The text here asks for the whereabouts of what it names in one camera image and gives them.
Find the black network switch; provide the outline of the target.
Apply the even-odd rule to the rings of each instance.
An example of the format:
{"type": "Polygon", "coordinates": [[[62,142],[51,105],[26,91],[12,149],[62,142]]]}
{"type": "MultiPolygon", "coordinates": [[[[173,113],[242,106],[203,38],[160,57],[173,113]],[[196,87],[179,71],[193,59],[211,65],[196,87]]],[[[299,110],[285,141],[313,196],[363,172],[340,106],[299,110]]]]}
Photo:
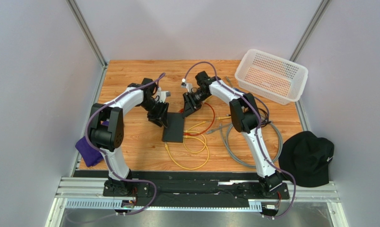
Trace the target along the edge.
{"type": "Polygon", "coordinates": [[[181,113],[167,113],[168,127],[164,128],[162,141],[183,143],[184,118],[181,113]]]}

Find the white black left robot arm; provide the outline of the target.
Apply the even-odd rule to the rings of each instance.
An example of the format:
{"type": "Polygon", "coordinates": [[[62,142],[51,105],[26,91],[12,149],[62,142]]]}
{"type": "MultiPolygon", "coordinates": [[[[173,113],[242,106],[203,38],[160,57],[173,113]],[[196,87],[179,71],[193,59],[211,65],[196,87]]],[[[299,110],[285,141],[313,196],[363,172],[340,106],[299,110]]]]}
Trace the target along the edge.
{"type": "Polygon", "coordinates": [[[110,179],[123,183],[133,182],[131,170],[121,151],[124,116],[134,107],[141,106],[147,112],[148,121],[158,127],[167,128],[169,104],[166,99],[170,95],[169,91],[159,87],[158,80],[145,78],[141,84],[130,84],[113,100],[92,106],[85,138],[103,156],[110,179]]]}

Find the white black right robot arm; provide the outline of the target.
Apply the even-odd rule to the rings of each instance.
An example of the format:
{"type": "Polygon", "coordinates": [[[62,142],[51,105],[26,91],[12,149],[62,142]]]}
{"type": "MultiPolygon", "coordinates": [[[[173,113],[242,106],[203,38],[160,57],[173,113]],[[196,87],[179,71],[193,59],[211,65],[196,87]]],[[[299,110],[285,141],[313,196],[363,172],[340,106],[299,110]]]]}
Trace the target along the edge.
{"type": "Polygon", "coordinates": [[[242,93],[226,85],[220,78],[209,77],[205,71],[195,76],[199,88],[183,94],[182,118],[201,108],[201,103],[216,96],[230,108],[233,127],[245,138],[255,161],[259,182],[271,192],[282,184],[282,177],[269,157],[261,132],[261,116],[251,93],[242,93]]]}

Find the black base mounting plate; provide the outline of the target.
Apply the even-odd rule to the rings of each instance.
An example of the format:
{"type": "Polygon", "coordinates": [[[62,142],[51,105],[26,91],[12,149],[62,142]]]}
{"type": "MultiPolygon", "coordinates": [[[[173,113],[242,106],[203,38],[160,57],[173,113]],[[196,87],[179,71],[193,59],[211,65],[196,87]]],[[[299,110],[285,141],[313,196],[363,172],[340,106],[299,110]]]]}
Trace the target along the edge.
{"type": "Polygon", "coordinates": [[[287,200],[292,197],[286,183],[271,192],[264,190],[252,172],[134,171],[134,182],[114,181],[106,170],[78,170],[73,176],[101,179],[106,197],[132,197],[139,206],[245,208],[249,200],[287,200]]]}

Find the purple cloth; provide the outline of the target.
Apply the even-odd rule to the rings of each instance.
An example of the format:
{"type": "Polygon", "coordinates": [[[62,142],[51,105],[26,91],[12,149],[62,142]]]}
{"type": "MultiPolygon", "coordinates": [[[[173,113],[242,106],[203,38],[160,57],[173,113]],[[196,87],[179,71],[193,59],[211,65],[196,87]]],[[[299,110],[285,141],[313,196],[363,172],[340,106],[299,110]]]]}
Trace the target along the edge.
{"type": "Polygon", "coordinates": [[[85,136],[76,142],[75,148],[82,156],[87,167],[95,166],[104,159],[99,151],[88,144],[85,136]]]}

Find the white perforated plastic basket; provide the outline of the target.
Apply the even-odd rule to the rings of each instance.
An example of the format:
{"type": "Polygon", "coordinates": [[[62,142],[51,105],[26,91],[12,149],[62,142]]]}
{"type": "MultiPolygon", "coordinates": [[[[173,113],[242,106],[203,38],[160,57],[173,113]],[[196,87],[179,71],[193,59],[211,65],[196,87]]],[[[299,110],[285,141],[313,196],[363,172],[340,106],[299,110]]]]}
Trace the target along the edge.
{"type": "Polygon", "coordinates": [[[286,105],[300,100],[308,69],[270,53],[249,49],[234,76],[240,88],[286,105]]]}

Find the black bucket hat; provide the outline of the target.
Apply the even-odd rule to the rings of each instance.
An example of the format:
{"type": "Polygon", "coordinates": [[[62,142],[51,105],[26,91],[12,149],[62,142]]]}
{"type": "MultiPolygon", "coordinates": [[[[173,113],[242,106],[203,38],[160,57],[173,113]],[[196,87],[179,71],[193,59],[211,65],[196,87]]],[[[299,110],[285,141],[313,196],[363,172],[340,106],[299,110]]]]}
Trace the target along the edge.
{"type": "Polygon", "coordinates": [[[280,169],[289,172],[301,187],[319,187],[329,183],[329,164],[334,156],[334,143],[302,131],[290,137],[278,158],[280,169]]]}

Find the aluminium frame rail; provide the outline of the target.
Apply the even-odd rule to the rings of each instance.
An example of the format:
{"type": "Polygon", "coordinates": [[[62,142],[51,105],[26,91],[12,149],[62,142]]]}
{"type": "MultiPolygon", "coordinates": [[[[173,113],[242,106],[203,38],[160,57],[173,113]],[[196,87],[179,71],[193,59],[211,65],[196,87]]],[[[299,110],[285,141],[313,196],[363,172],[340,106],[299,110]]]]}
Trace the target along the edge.
{"type": "Polygon", "coordinates": [[[152,183],[135,180],[132,190],[125,192],[110,186],[106,178],[83,177],[61,179],[46,225],[60,226],[67,208],[253,212],[268,218],[268,210],[289,217],[298,203],[324,204],[326,218],[334,226],[348,226],[334,183],[305,188],[284,181],[263,193],[257,180],[156,179],[152,183]]]}

